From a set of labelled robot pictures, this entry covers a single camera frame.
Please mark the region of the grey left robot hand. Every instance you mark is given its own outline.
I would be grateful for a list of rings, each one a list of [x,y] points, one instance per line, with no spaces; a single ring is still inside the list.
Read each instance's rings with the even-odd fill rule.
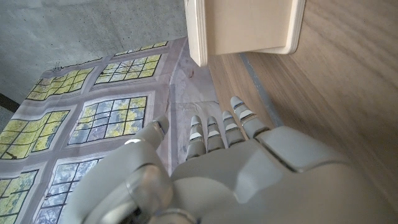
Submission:
[[[156,152],[161,116],[89,170],[62,223],[396,223],[397,212],[354,164],[290,127],[270,129],[237,96],[223,125],[194,116],[185,161]]]

